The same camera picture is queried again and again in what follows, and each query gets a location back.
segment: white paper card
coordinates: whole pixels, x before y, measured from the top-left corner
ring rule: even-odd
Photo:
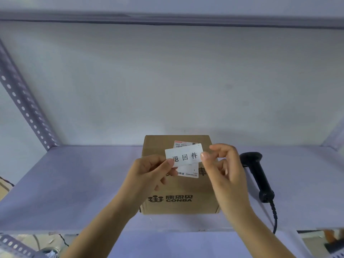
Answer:
[[[166,158],[174,159],[174,167],[200,162],[202,152],[202,144],[165,149]]]
[[[174,141],[174,146],[173,148],[176,147],[185,147],[185,146],[190,146],[190,145],[195,145],[198,143],[193,143],[193,142],[185,142],[185,141]],[[194,163],[191,165],[186,165],[186,166],[180,166],[178,169],[178,175],[179,176],[185,176],[188,178],[198,178],[198,163]]]

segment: forearm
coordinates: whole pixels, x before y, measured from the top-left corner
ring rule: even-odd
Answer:
[[[253,258],[295,258],[253,210],[231,220]]]
[[[62,258],[106,258],[130,217],[114,198],[73,241]]]

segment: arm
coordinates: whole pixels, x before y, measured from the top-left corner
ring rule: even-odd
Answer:
[[[151,155],[135,160],[114,199],[92,220],[61,258],[106,258],[127,222],[165,175],[178,175],[173,159]]]
[[[248,198],[245,171],[235,147],[214,144],[210,149],[215,153],[203,152],[202,163],[223,213],[252,257],[295,258],[253,212]],[[218,157],[226,158],[215,162]]]

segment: cardboard box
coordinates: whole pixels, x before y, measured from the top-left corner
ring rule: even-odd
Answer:
[[[174,141],[201,143],[204,151],[211,152],[208,135],[147,135],[142,156],[160,154],[173,148]],[[203,164],[199,163],[199,177],[166,176],[167,185],[153,191],[141,205],[143,214],[215,214],[219,212],[213,187]]]

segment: black barcode scanner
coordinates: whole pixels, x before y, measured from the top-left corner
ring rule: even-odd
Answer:
[[[273,211],[273,217],[275,219],[275,225],[273,227],[273,233],[277,229],[277,212],[275,205],[273,203],[273,198],[275,193],[271,189],[268,180],[264,174],[263,168],[260,165],[260,160],[263,155],[259,152],[246,152],[240,155],[240,161],[243,167],[248,167],[250,169],[256,183],[259,187],[259,199],[263,203],[270,203],[271,209]]]

